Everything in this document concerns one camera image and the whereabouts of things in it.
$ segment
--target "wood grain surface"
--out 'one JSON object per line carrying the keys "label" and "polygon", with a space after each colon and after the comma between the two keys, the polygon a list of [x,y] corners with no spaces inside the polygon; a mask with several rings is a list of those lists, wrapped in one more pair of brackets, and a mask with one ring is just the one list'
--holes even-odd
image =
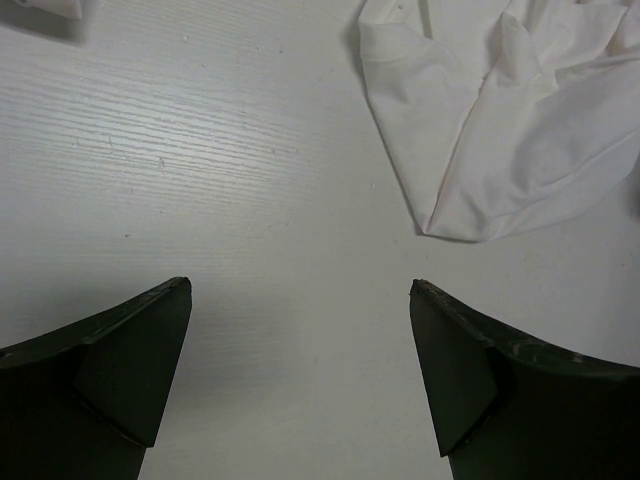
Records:
{"label": "wood grain surface", "polygon": [[360,7],[105,0],[69,26],[0,6],[0,344],[194,283],[142,479],[451,478],[414,278],[640,365],[640,172],[558,227],[416,235],[364,97]]}

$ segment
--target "white cloth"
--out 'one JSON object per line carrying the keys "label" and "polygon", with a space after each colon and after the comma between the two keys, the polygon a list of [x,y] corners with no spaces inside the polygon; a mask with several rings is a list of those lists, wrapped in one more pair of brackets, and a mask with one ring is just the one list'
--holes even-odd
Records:
{"label": "white cloth", "polygon": [[368,0],[369,100],[420,228],[578,216],[640,152],[640,0]]}
{"label": "white cloth", "polygon": [[80,20],[82,18],[82,0],[15,0],[23,7],[37,7],[56,15]]}

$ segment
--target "white object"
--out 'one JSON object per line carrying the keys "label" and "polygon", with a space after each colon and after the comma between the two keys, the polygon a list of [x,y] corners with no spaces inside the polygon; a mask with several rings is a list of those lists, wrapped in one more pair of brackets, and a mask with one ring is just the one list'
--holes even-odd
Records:
{"label": "white object", "polygon": [[56,15],[80,20],[82,18],[82,0],[15,0],[23,7],[37,7]]}
{"label": "white object", "polygon": [[631,172],[639,0],[416,1],[369,0],[361,56],[426,234],[484,241],[555,224]]}

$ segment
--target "white tabletop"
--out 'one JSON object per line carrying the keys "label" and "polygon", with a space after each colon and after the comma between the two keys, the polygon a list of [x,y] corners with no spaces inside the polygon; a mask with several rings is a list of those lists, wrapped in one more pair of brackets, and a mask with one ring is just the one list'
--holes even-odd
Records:
{"label": "white tabletop", "polygon": [[0,344],[194,284],[142,479],[451,478],[414,278],[640,366],[640,171],[558,227],[416,235],[356,68],[360,4],[108,0],[67,42],[0,9]]}

